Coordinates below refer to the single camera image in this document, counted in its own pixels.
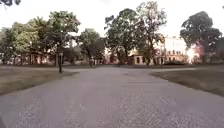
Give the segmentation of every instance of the paved road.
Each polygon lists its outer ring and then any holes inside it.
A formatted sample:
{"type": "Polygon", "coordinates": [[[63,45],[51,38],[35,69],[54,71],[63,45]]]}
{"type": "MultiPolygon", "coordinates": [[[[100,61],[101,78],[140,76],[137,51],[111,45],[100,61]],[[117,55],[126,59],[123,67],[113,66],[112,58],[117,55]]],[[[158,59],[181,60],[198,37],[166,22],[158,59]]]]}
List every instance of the paved road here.
{"type": "Polygon", "coordinates": [[[148,75],[98,68],[0,97],[6,128],[224,128],[224,98],[148,75]]]}

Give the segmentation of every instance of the grass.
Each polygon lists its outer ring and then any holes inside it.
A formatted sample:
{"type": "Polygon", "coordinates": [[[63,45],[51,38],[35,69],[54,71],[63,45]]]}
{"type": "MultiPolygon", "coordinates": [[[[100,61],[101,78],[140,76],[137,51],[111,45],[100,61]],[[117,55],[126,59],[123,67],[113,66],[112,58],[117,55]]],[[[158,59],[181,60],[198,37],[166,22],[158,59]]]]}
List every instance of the grass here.
{"type": "MultiPolygon", "coordinates": [[[[55,65],[47,65],[47,64],[33,64],[33,65],[1,65],[6,67],[26,67],[26,68],[58,68],[55,65]]],[[[93,67],[90,67],[89,64],[81,64],[81,65],[62,65],[62,68],[65,69],[91,69],[91,68],[97,68],[102,65],[94,65],[93,67]]]]}
{"type": "Polygon", "coordinates": [[[0,69],[0,95],[34,87],[64,76],[72,76],[74,73],[57,71],[0,69]]]}
{"type": "Polygon", "coordinates": [[[181,85],[224,97],[224,70],[185,70],[152,73],[181,85]]]}

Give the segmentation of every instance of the green grass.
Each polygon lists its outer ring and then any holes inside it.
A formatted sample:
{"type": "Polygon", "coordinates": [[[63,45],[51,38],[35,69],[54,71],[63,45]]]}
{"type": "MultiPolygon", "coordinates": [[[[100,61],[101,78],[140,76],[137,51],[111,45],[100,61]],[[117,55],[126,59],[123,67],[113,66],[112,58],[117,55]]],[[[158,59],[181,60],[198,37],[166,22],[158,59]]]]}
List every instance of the green grass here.
{"type": "Polygon", "coordinates": [[[224,70],[185,70],[152,73],[181,85],[224,97],[224,70]]]}
{"type": "Polygon", "coordinates": [[[72,76],[74,73],[57,71],[0,69],[0,95],[34,87],[48,81],[72,76]]]}

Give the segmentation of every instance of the sky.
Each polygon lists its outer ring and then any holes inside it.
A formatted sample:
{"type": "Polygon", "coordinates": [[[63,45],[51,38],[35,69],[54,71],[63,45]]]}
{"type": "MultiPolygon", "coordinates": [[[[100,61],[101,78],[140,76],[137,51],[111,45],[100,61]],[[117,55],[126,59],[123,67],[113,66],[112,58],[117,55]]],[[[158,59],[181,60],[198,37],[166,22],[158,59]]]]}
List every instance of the sky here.
{"type": "MultiPolygon", "coordinates": [[[[22,0],[19,6],[0,5],[0,28],[11,27],[17,21],[26,23],[37,16],[48,19],[51,11],[73,12],[81,22],[79,33],[94,28],[104,36],[105,17],[117,15],[125,8],[136,9],[145,0],[22,0]]],[[[167,24],[161,32],[178,36],[182,23],[200,11],[206,11],[215,28],[224,33],[224,0],[157,0],[167,13],[167,24]]]]}

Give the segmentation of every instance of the lawn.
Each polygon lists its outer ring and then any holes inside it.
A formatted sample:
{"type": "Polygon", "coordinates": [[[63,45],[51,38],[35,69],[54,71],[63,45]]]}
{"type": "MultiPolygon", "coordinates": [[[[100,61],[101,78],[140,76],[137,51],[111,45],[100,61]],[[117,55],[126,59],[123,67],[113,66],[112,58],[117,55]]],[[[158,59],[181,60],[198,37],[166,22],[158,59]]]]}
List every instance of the lawn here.
{"type": "Polygon", "coordinates": [[[68,72],[59,74],[57,71],[47,70],[0,69],[0,95],[34,87],[73,74],[68,72]]]}
{"type": "Polygon", "coordinates": [[[122,68],[133,69],[175,69],[175,68],[224,68],[223,64],[200,64],[200,65],[121,65],[122,68]]]}
{"type": "Polygon", "coordinates": [[[224,70],[185,70],[152,73],[181,85],[224,97],[224,70]]]}

